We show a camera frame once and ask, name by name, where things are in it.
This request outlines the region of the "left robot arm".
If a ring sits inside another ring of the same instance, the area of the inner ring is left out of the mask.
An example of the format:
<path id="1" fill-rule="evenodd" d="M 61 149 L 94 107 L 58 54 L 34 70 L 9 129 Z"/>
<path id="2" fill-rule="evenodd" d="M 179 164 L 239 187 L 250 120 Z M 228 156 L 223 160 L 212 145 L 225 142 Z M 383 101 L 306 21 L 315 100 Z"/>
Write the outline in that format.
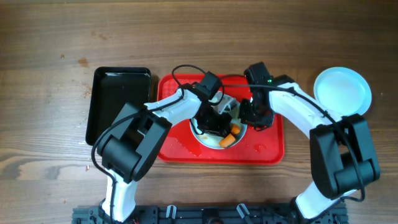
<path id="1" fill-rule="evenodd" d="M 184 84 L 163 100 L 143 105 L 126 103 L 110 127 L 93 143 L 91 159 L 108 177 L 99 207 L 105 223 L 127 223 L 136 208 L 138 182 L 148 173 L 172 127 L 190 119 L 216 128 L 230 127 L 236 100 L 216 86 Z"/>

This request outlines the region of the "light blue plate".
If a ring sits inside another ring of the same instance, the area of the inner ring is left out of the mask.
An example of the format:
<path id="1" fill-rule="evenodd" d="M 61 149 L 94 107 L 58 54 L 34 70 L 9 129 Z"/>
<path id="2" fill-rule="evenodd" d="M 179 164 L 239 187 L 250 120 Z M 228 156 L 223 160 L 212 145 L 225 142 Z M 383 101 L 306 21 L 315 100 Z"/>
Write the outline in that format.
<path id="1" fill-rule="evenodd" d="M 216 105 L 211 105 L 211 106 L 219 114 L 229 113 L 232 116 L 231 128 L 232 124 L 237 124 L 238 126 L 240 126 L 241 132 L 237 136 L 236 141 L 230 147 L 237 145 L 237 143 L 240 142 L 240 140 L 242 140 L 248 129 L 248 126 L 246 124 L 243 124 L 239 119 L 240 102 L 236 98 L 233 98 L 232 96 L 229 96 L 227 94 L 222 94 L 221 91 L 219 91 L 210 102 L 216 103 Z M 217 150 L 230 148 L 230 147 L 222 148 L 219 145 L 219 142 L 223 139 L 223 137 L 215 136 L 212 134 L 203 134 L 203 135 L 196 134 L 194 130 L 197 126 L 197 121 L 194 118 L 190 120 L 190 125 L 192 133 L 202 145 Z"/>
<path id="2" fill-rule="evenodd" d="M 372 103 L 368 82 L 358 72 L 345 67 L 322 71 L 315 79 L 313 92 L 321 105 L 345 116 L 363 115 Z"/>

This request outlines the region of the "orange sponge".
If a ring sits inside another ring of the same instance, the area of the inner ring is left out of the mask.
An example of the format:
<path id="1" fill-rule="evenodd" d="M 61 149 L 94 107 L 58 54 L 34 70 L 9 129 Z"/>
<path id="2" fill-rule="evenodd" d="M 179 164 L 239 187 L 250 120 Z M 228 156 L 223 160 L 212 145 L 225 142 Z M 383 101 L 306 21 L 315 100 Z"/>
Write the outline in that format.
<path id="1" fill-rule="evenodd" d="M 236 141 L 236 138 L 240 134 L 240 132 L 240 126 L 238 126 L 237 124 L 232 124 L 231 132 L 219 142 L 219 145 L 222 148 L 230 147 Z"/>

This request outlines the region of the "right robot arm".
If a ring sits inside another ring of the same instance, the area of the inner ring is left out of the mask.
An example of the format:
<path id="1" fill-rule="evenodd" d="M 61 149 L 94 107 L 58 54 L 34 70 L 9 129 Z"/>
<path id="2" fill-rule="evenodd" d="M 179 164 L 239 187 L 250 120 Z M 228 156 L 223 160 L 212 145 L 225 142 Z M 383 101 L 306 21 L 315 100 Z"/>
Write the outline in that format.
<path id="1" fill-rule="evenodd" d="M 310 141 L 312 183 L 292 200 L 290 223 L 311 223 L 345 200 L 362 202 L 365 186 L 380 178 L 367 121 L 359 114 L 343 116 L 319 104 L 287 75 L 245 74 L 252 92 L 243 105 L 251 109 L 250 125 L 258 127 L 262 113 L 287 118 Z M 360 191 L 357 199 L 352 193 Z"/>

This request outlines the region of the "light blue plate top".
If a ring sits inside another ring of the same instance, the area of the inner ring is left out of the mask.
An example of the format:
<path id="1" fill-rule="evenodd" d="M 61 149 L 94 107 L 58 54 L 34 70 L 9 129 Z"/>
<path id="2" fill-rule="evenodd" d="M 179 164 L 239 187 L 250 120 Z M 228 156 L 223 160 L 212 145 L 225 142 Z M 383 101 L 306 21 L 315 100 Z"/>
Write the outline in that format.
<path id="1" fill-rule="evenodd" d="M 322 71 L 315 79 L 313 92 L 321 105 L 345 116 L 363 115 L 372 103 L 368 82 L 358 72 L 345 67 Z"/>

